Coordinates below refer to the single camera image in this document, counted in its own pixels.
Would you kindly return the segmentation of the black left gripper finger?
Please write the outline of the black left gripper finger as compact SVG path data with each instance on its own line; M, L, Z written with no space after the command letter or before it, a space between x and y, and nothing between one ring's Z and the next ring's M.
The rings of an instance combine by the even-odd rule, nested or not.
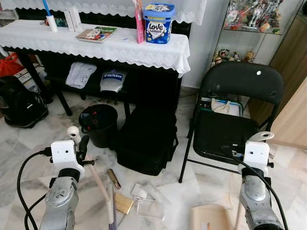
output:
M86 158L87 146L89 143L89 136L83 136L78 145L78 160L84 161Z

